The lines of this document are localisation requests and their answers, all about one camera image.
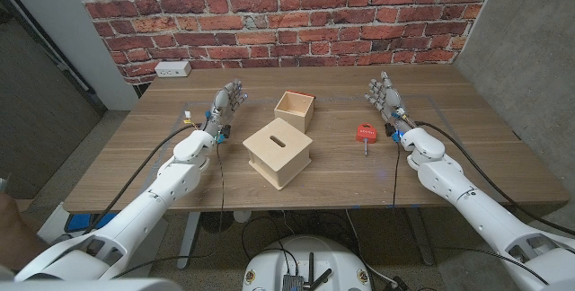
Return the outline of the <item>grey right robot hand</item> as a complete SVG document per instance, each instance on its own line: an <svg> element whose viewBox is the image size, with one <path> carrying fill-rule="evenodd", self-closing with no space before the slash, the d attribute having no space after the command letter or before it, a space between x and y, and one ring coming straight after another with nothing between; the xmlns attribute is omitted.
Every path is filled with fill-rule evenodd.
<svg viewBox="0 0 575 291"><path fill-rule="evenodd" d="M401 95L386 71L382 71L380 77L380 80L370 80L365 98L380 112L385 121L386 134L402 137L406 132L414 129L416 124L409 116Z"/></svg>

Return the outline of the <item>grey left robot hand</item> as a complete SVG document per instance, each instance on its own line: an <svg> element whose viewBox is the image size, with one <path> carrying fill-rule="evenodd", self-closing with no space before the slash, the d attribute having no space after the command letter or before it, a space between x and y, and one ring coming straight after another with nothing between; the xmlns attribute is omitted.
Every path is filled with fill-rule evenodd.
<svg viewBox="0 0 575 291"><path fill-rule="evenodd" d="M209 116L202 130L215 136L221 129L228 126L241 104L248 95L243 92L242 81L234 79L226 84L214 97L210 107Z"/></svg>

